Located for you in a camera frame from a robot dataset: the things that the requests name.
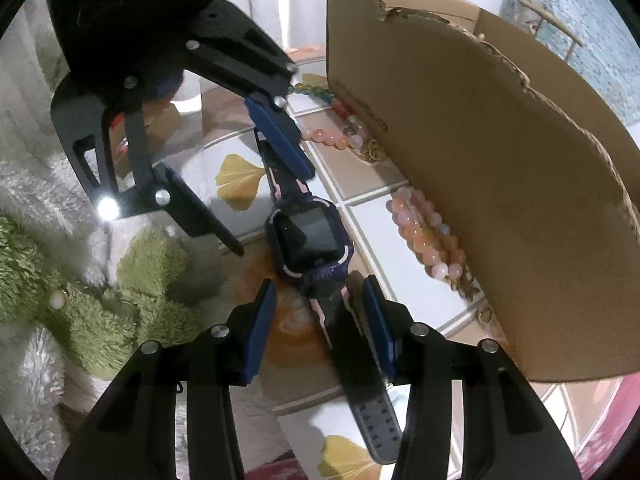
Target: green plush toy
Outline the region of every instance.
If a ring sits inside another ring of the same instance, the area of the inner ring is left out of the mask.
[[[117,269],[117,286],[96,293],[55,269],[38,246],[0,216],[0,323],[39,322],[87,372],[112,379],[138,346],[192,340],[197,310],[166,297],[187,255],[156,228],[143,228]]]

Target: beaded bracelet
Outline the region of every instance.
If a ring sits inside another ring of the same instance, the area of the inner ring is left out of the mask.
[[[340,134],[316,128],[315,130],[302,132],[303,140],[312,140],[327,146],[334,146],[338,150],[351,148],[358,158],[370,164],[386,159],[386,153],[378,142],[369,135],[365,125],[334,94],[321,86],[305,85],[303,83],[290,86],[287,95],[292,93],[313,95],[322,99],[322,101],[330,104],[334,112],[347,122]]]
[[[394,193],[391,211],[400,235],[427,267],[429,275],[449,283],[466,300],[473,300],[480,288],[466,264],[465,251],[424,193],[401,187]]]

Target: black watch strap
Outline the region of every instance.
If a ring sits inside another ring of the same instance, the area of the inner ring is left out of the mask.
[[[254,129],[254,133],[275,205],[280,206],[292,199],[311,197],[306,182],[296,178],[258,128]]]
[[[398,458],[402,431],[366,336],[361,332],[343,283],[316,285],[311,307],[329,343],[334,369],[373,460]]]

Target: watch screen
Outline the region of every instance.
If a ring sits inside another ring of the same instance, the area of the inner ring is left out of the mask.
[[[280,211],[273,219],[287,267],[294,272],[335,262],[344,254],[320,204],[295,212]]]

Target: watch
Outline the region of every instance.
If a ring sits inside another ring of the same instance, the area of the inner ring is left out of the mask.
[[[309,300],[373,460],[394,463],[402,431],[345,285],[353,243],[335,205],[313,196],[255,130],[276,209],[265,230],[276,270]]]

